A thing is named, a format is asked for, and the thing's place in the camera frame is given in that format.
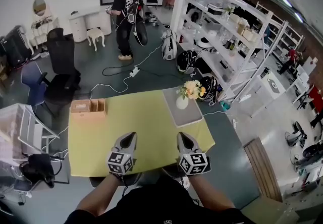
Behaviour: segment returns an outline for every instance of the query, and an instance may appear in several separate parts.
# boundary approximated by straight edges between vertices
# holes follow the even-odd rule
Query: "white shelving unit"
[[[186,23],[179,26],[178,29],[178,36],[180,37],[182,35],[184,37],[183,42],[180,43],[183,49],[187,49],[188,47],[194,49],[194,41],[199,40],[202,37],[205,37],[216,49],[216,52],[212,53],[202,51],[199,54],[199,57],[201,57],[207,63],[212,70],[211,74],[216,77],[218,83],[223,88],[223,92],[221,92],[218,97],[219,101],[224,99],[229,101],[235,100],[241,93],[241,90],[244,89],[253,76],[258,72],[261,64],[273,50],[271,47],[268,47],[267,45],[265,46],[267,53],[264,54],[263,60],[259,65],[257,65],[251,59],[251,56],[256,48],[263,48],[261,38],[263,37],[268,24],[272,20],[273,13],[268,12],[267,14],[264,14],[243,0],[226,1],[229,4],[234,4],[236,7],[241,7],[242,9],[248,11],[262,23],[262,27],[259,30],[254,42],[248,41],[245,37],[237,32],[237,24],[235,22],[231,21],[230,19],[226,20],[219,15],[214,15],[208,12],[208,7],[202,4],[201,0],[186,0],[187,3],[191,3],[202,11],[201,19],[196,23],[192,22],[191,18],[184,12],[182,18],[186,21]],[[232,51],[223,46],[219,37],[219,29],[223,27],[247,47],[245,58],[242,57],[238,52],[232,53]],[[216,37],[211,37],[208,34],[209,30],[217,30],[218,35]]]
[[[259,4],[257,2],[256,8],[262,12],[267,14],[269,10],[267,10],[263,5]],[[281,29],[283,25],[283,20],[279,17],[277,17],[275,14],[273,14],[272,20],[269,23],[270,28],[270,38],[269,40],[273,42],[273,40],[276,38],[278,31]],[[286,53],[284,49],[287,51],[289,50],[289,46],[293,45],[295,46],[295,50],[299,48],[301,43],[304,41],[304,36],[298,34],[291,26],[287,26],[282,38],[278,42],[278,45],[276,46],[276,49],[273,51],[273,54],[277,57],[277,59],[281,62],[285,62],[285,58],[282,56]]]

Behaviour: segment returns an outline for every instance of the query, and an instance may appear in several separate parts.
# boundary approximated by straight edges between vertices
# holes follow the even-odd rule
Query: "gray tray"
[[[176,93],[177,90],[178,87],[163,89],[164,98],[175,126],[179,128],[202,121],[202,112],[194,99],[189,99],[188,105],[185,109],[177,108],[176,99],[179,96]]]

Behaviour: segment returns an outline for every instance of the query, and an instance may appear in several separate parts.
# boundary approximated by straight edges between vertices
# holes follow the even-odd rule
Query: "stool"
[[[92,38],[95,51],[96,51],[95,41],[98,42],[99,41],[98,40],[99,37],[102,37],[102,46],[105,47],[105,44],[104,44],[104,35],[103,35],[103,32],[100,29],[98,29],[98,28],[92,28],[92,29],[88,30],[86,32],[86,37],[87,37],[87,40],[89,40],[89,46],[91,46],[91,40],[90,40],[90,38]]]

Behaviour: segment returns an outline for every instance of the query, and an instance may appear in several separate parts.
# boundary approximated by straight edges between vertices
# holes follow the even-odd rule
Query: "black shirt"
[[[121,11],[121,14],[117,16],[117,25],[120,25],[124,17],[128,14],[129,7],[133,3],[133,0],[114,0],[112,10]]]
[[[196,205],[188,192],[168,177],[160,178],[155,185],[130,191],[115,208],[99,217],[84,210],[75,210],[65,224],[77,223],[254,224],[238,209],[215,212]]]

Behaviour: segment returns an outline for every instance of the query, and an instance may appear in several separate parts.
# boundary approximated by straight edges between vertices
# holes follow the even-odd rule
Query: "mirror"
[[[46,3],[44,0],[35,0],[32,8],[36,15],[43,16],[46,11]]]

